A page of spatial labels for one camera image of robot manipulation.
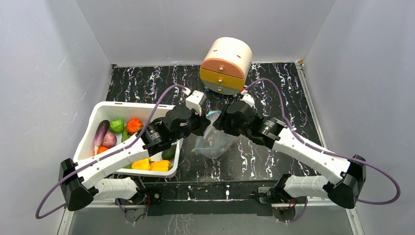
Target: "storage bin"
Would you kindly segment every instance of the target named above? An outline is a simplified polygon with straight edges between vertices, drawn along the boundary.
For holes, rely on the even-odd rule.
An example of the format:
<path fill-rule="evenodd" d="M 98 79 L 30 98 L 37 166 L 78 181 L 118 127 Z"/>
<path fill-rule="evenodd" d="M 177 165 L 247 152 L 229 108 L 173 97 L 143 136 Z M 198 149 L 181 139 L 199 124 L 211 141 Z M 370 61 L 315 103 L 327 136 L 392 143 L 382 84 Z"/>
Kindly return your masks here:
<path fill-rule="evenodd" d="M 100 102 L 98 103 L 91 114 L 87 130 L 84 137 L 76 149 L 73 161 L 77 162 L 93 156 L 93 139 L 95 137 L 96 129 L 102 120 L 114 120 L 120 118 L 124 122 L 129 121 L 132 118 L 138 118 L 143 124 L 147 122 L 151 111 L 154 108 L 154 104 L 141 104 L 141 103 L 124 103 L 124 102 Z M 164 117 L 167 111 L 173 109 L 174 105 L 159 105 L 151 120 L 159 117 Z M 117 144 L 121 143 L 122 134 L 116 135 Z M 176 154 L 174 160 L 171 161 L 172 168 L 169 171 L 150 171 L 150 170 L 133 170 L 133 169 L 119 169 L 114 172 L 122 175 L 136 175 L 147 177 L 159 177 L 159 178 L 172 178 L 176 174 L 177 165 L 179 163 L 179 154 L 182 147 L 183 140 L 179 140 L 174 144 L 177 144 Z M 151 157 L 152 161 L 161 160 L 161 152 Z"/>

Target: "plastic bag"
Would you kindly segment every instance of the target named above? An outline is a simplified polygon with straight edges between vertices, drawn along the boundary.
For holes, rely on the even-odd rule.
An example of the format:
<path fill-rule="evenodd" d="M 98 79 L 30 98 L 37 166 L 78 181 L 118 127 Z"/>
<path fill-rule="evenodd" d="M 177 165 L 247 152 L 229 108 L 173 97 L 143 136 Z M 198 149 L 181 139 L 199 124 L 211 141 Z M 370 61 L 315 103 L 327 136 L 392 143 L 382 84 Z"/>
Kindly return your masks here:
<path fill-rule="evenodd" d="M 221 111 L 210 111 L 206 117 L 210 120 L 204 136 L 196 138 L 195 148 L 192 150 L 201 153 L 210 159 L 217 159 L 224 154 L 230 146 L 235 143 L 238 137 L 228 135 L 223 131 L 218 131 L 213 127 L 213 123 L 218 119 Z"/>

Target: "gray floor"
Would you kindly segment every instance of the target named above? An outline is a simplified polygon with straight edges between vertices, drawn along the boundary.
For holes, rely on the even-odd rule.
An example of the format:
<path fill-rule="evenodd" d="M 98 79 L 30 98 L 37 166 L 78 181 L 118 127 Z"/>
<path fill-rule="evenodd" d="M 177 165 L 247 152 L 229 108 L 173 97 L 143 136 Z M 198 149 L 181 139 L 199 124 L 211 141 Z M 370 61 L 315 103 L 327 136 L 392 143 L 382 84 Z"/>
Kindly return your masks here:
<path fill-rule="evenodd" d="M 351 235 L 345 209 L 310 206 L 294 223 L 254 214 L 165 215 L 147 217 L 132 227 L 118 208 L 85 208 L 73 216 L 70 235 Z"/>

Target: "black marble table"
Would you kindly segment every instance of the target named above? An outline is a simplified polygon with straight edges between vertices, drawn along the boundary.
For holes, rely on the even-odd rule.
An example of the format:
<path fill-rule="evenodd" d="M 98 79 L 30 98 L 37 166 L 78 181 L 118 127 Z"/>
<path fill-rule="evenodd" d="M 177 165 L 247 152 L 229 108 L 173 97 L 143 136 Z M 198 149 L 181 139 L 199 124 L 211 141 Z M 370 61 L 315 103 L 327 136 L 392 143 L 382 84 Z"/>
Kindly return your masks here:
<path fill-rule="evenodd" d="M 294 63 L 252 64 L 246 84 L 260 78 L 269 78 L 280 87 L 285 112 L 303 137 L 320 144 L 317 129 L 301 85 Z M 234 102 L 233 96 L 208 91 L 199 77 L 199 66 L 157 66 L 114 68 L 108 90 L 107 101 L 156 103 L 164 90 L 181 84 L 192 90 L 205 92 L 205 110 L 221 110 L 225 104 Z M 269 84 L 258 83 L 251 94 L 255 99 L 257 112 L 281 119 L 278 95 Z M 184 104 L 184 94 L 172 90 L 162 104 Z M 147 182 L 208 182 L 278 180 L 282 174 L 313 176 L 317 172 L 305 164 L 280 152 L 257 146 L 242 137 L 220 158 L 212 160 L 202 154 L 191 152 L 196 136 L 191 135 L 183 142 L 179 165 L 171 179 L 149 178 Z"/>

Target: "yellow bell pepper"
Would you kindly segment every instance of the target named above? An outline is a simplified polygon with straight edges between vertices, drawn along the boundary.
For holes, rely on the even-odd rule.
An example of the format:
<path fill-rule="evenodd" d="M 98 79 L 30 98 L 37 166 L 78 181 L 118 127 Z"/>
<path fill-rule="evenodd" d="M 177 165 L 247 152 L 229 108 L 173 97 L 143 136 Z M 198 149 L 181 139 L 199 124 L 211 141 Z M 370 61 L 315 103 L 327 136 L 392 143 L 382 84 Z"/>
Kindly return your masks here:
<path fill-rule="evenodd" d="M 171 169 L 171 162 L 169 160 L 161 160 L 153 162 L 150 165 L 152 171 L 169 171 Z"/>
<path fill-rule="evenodd" d="M 143 160 L 136 161 L 131 165 L 131 169 L 133 169 L 133 170 L 150 170 L 150 168 L 151 168 L 150 167 L 150 164 L 151 164 L 150 160 L 151 160 L 150 158 L 146 158 L 146 159 L 143 159 Z"/>

